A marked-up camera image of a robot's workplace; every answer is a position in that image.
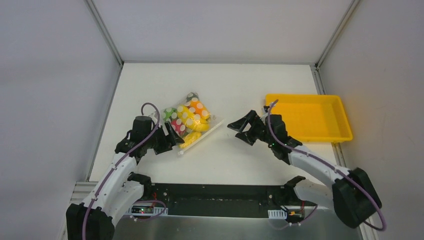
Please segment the yellow fake corn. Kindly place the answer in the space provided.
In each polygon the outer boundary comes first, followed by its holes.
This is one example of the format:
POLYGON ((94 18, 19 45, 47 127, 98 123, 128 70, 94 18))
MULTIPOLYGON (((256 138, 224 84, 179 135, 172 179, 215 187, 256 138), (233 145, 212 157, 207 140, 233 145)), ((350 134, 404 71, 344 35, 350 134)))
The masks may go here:
POLYGON ((202 133, 199 131, 190 132, 182 138, 184 143, 180 144, 179 147, 181 149, 185 149, 189 147, 190 145, 192 145, 195 141, 197 141, 201 136, 202 136, 202 133))

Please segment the clear zip top bag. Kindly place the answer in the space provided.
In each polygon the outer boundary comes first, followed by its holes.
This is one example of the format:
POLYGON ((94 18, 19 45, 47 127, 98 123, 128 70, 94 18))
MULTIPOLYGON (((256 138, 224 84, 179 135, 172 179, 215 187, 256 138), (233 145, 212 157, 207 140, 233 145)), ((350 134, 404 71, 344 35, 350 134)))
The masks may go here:
POLYGON ((176 145, 179 156, 216 130, 224 121, 208 110, 197 92, 189 92, 182 100, 161 109, 159 113, 161 122, 169 122, 183 140, 183 143, 176 145))

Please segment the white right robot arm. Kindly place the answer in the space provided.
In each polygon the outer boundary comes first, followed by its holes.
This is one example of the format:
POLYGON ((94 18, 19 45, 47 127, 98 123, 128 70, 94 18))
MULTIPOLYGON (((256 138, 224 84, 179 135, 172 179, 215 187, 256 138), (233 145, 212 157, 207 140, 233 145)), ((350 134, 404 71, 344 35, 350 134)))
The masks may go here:
POLYGON ((346 226, 354 229, 373 214, 378 214, 383 231, 387 223, 381 212, 382 202, 368 176, 361 168, 339 167, 317 156, 302 142, 290 136, 282 117, 267 113, 259 116, 251 110, 227 127, 236 138, 253 145, 257 140, 267 144, 274 156, 301 169, 320 183, 296 176, 284 185, 284 200, 290 205, 308 201, 335 212, 346 226))

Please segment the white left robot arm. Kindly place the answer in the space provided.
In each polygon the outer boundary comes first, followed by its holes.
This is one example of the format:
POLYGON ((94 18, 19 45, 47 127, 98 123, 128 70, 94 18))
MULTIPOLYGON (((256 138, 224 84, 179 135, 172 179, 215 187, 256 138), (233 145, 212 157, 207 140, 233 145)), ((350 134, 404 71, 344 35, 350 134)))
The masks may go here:
POLYGON ((72 203, 66 211, 69 240, 111 240, 120 219, 136 202, 152 198, 151 179, 135 172, 147 151, 156 155, 182 144, 170 122, 137 116, 132 129, 116 145, 112 162, 94 189, 81 203, 72 203))

